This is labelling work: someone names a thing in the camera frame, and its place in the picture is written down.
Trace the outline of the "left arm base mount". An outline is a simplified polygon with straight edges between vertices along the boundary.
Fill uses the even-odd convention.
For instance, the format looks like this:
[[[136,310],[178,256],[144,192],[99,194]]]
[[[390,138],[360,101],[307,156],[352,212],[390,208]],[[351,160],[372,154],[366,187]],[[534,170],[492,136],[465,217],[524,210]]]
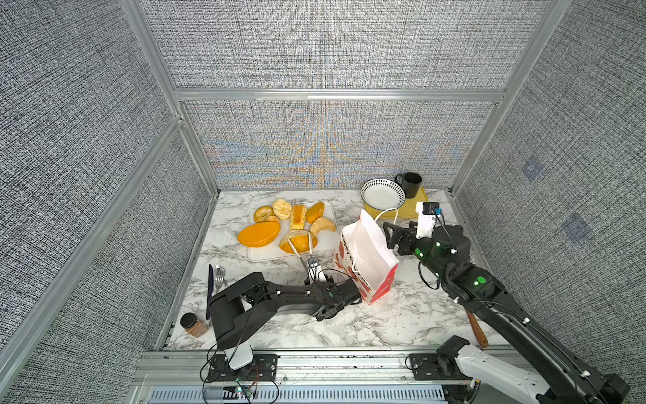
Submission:
[[[277,355],[258,355],[255,353],[249,364],[240,368],[230,367],[227,357],[214,355],[209,359],[207,383],[220,381],[275,381],[278,369]]]

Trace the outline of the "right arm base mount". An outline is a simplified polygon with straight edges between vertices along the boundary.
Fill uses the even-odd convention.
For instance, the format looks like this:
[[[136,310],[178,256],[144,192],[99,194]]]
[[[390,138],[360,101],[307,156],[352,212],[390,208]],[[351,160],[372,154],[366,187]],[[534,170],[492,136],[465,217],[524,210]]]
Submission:
[[[411,353],[405,359],[405,366],[412,372],[415,381],[471,382],[464,375],[454,359],[437,353]]]

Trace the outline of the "crescent croissant bread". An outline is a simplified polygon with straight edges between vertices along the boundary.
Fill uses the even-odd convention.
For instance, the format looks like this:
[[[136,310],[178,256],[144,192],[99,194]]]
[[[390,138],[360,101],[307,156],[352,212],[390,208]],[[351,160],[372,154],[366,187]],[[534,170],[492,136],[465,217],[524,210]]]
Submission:
[[[314,237],[317,237],[318,234],[322,231],[335,232],[336,225],[330,219],[326,217],[320,217],[311,224],[310,232]]]

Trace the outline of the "white and red paper bag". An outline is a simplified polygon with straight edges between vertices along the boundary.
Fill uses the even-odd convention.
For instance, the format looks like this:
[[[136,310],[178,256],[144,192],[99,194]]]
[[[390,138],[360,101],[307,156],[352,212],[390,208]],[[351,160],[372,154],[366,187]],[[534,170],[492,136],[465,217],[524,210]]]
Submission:
[[[361,210],[358,220],[341,230],[334,264],[357,286],[363,301],[371,305],[390,291],[400,261],[387,246],[376,220]]]

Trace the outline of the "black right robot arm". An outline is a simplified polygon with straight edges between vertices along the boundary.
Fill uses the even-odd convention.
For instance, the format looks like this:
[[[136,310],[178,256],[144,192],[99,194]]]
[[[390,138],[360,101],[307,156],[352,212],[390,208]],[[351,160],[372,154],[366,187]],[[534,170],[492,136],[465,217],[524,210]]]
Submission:
[[[491,358],[465,339],[452,337],[437,350],[437,370],[481,380],[521,403],[622,403],[627,382],[603,375],[579,359],[516,302],[496,277],[470,260],[471,240],[459,225],[440,225],[417,237],[419,225],[383,225],[389,247],[414,255],[439,286],[467,312],[496,330],[530,363],[525,372]]]

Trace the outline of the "golden round scored bread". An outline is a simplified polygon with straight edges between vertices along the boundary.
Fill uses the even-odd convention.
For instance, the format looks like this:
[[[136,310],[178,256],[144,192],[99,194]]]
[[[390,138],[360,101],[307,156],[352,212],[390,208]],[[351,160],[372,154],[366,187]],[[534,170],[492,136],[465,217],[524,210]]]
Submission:
[[[311,232],[305,230],[294,230],[287,233],[281,242],[279,248],[287,254],[305,254],[313,250],[318,244],[317,237]]]

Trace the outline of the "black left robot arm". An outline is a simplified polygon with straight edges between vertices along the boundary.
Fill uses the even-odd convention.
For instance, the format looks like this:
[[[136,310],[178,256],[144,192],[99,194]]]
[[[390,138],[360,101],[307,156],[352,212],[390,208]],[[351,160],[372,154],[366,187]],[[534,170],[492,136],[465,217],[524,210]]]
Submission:
[[[217,294],[213,289],[208,289],[206,316],[232,371],[254,362],[247,341],[275,316],[306,315],[322,322],[362,299],[351,279],[337,283],[326,275],[303,285],[284,285],[253,272]]]

